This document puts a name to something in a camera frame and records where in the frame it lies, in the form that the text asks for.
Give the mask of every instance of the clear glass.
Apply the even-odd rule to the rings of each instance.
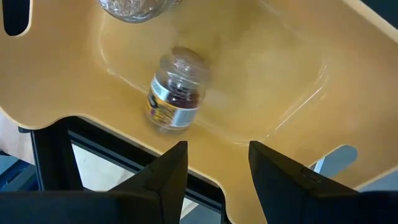
[[[161,58],[152,81],[148,96],[151,106],[148,110],[149,118],[161,129],[186,129],[193,121],[205,96],[208,77],[208,67],[201,56],[190,49],[174,47],[169,54]],[[157,91],[154,89],[158,87],[154,85],[160,85],[167,94],[156,94]],[[184,125],[174,124],[173,121],[181,113],[190,113],[189,121]]]
[[[106,12],[125,22],[152,19],[181,0],[97,0]]]

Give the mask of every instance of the jar on shelf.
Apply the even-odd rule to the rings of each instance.
[[[163,56],[150,84],[146,113],[162,129],[182,130],[195,118],[209,80],[205,60],[194,51],[174,47]]]
[[[155,18],[181,0],[97,0],[113,17],[125,22],[140,23]]]

